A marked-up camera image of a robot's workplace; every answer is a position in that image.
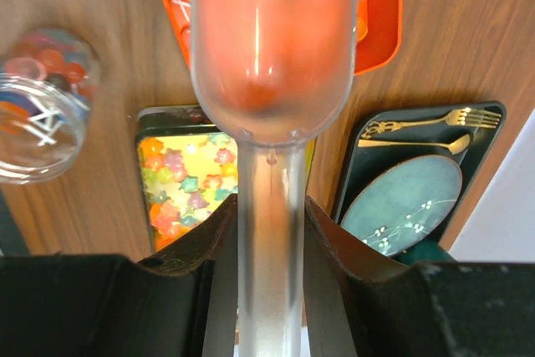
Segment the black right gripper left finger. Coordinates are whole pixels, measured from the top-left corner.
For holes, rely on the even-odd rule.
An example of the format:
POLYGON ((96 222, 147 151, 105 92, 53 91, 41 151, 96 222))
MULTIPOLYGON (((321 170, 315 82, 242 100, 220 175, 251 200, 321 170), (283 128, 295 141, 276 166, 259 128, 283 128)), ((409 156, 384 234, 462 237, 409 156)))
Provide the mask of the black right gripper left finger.
POLYGON ((236 196, 139 262, 1 260, 4 356, 231 356, 236 323, 236 196))

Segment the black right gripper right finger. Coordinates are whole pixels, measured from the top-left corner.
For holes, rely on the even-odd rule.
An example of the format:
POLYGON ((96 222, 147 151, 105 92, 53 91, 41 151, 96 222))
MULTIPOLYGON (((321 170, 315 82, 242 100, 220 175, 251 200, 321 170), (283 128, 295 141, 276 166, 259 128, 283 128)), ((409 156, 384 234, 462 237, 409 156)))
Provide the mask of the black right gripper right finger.
POLYGON ((314 356, 531 356, 534 267, 406 266, 305 210, 303 288, 314 356))

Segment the black tin of star candies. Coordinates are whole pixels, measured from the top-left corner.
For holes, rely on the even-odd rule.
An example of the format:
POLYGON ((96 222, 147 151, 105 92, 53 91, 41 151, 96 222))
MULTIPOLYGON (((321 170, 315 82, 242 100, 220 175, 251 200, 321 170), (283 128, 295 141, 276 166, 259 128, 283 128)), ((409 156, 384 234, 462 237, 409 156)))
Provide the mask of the black tin of star candies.
POLYGON ((198 105, 144 108, 137 128, 141 193, 151 243, 159 251, 237 192, 237 143, 198 105))

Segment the clear glass jar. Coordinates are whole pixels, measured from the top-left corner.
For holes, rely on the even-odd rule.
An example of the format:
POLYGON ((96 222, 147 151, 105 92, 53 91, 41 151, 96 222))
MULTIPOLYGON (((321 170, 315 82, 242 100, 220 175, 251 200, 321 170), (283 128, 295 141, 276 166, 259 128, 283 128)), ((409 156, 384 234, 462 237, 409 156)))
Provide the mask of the clear glass jar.
POLYGON ((100 83, 97 53, 65 28, 27 31, 2 54, 2 183, 49 181, 74 164, 100 83))

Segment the orange box of lollipops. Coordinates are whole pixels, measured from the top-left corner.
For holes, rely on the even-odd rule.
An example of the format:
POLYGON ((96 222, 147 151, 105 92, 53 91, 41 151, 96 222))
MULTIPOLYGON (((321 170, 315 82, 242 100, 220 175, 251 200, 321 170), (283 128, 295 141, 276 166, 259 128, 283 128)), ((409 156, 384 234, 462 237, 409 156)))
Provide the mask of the orange box of lollipops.
MULTIPOLYGON (((190 63, 190 1, 162 0, 186 63, 190 63)), ((354 74, 378 69, 396 55, 402 33, 403 0, 360 0, 354 74)))

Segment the clear plastic scoop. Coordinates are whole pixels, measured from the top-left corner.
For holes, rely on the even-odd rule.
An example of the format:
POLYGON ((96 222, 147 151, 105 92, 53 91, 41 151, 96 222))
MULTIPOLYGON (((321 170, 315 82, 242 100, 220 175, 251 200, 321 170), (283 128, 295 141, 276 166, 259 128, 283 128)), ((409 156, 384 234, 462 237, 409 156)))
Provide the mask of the clear plastic scoop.
POLYGON ((238 148, 239 353, 297 356, 306 148, 354 77, 358 0, 191 0, 201 107, 238 148))

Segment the teal ceramic plate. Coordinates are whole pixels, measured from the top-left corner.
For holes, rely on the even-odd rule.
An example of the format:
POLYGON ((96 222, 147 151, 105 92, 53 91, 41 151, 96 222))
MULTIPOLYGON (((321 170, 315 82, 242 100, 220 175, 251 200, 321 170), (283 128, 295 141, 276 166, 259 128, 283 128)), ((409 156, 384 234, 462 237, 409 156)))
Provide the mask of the teal ceramic plate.
POLYGON ((430 235, 461 194, 461 168, 428 155, 401 162, 374 179, 352 201, 340 226, 387 257, 430 235))

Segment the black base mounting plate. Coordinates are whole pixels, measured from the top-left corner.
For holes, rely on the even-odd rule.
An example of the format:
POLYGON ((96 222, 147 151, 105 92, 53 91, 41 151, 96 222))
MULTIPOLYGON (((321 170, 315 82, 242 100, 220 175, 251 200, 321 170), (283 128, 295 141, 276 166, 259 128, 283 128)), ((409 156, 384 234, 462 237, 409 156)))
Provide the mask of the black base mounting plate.
POLYGON ((3 194, 0 195, 0 247, 2 256, 29 256, 28 246, 3 194))

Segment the gold spoon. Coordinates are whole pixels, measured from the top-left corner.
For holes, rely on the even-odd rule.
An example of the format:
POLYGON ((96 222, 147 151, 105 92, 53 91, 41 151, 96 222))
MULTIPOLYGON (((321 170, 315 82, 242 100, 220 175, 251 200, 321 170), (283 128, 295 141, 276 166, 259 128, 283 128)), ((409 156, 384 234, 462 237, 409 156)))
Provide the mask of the gold spoon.
POLYGON ((415 142, 415 141, 387 141, 387 140, 365 140, 357 141, 359 148, 379 148, 395 146, 412 146, 412 147, 437 147, 447 150, 451 155, 458 155, 465 151, 471 144, 471 136, 465 134, 450 143, 436 142, 415 142))

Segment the black serving tray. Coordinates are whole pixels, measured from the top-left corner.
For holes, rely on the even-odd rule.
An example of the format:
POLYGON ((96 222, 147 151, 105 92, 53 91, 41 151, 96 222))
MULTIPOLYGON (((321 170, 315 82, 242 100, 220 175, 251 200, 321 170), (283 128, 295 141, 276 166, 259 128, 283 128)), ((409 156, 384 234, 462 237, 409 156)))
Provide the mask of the black serving tray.
POLYGON ((450 225, 456 210, 461 205, 469 186, 478 173, 482 162, 492 148, 506 119, 506 108, 498 101, 487 101, 475 104, 446 105, 420 107, 414 109, 385 110, 372 114, 370 117, 356 123, 349 136, 348 147, 341 168, 338 187, 332 206, 331 217, 339 224, 352 201, 374 179, 401 162, 418 156, 439 155, 452 159, 461 168, 463 177, 461 194, 456 205, 445 220, 426 238, 411 248, 400 252, 393 258, 401 263, 412 264, 423 260, 450 260, 450 255, 440 247, 439 242, 450 225), (379 148, 359 148, 357 141, 361 140, 364 128, 372 121, 418 121, 432 120, 443 117, 449 111, 471 107, 479 110, 489 110, 502 115, 501 122, 496 129, 476 128, 467 126, 448 126, 444 123, 405 128, 391 133, 374 136, 370 140, 387 141, 415 141, 450 143, 462 135, 471 136, 469 147, 458 155, 451 155, 447 150, 437 147, 395 146, 379 148))

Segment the gold fork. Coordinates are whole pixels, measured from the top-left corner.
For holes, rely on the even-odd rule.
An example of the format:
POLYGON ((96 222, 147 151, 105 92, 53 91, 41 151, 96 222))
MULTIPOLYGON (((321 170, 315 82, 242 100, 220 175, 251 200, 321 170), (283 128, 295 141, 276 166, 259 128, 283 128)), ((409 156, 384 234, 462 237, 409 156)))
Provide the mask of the gold fork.
POLYGON ((489 110, 473 109, 465 107, 449 111, 446 115, 432 120, 418 121, 372 121, 361 134, 365 140, 372 139, 374 136, 385 133, 395 132, 405 128, 412 128, 425 125, 437 125, 444 123, 448 126, 467 126, 476 128, 496 129, 501 122, 502 115, 489 110))

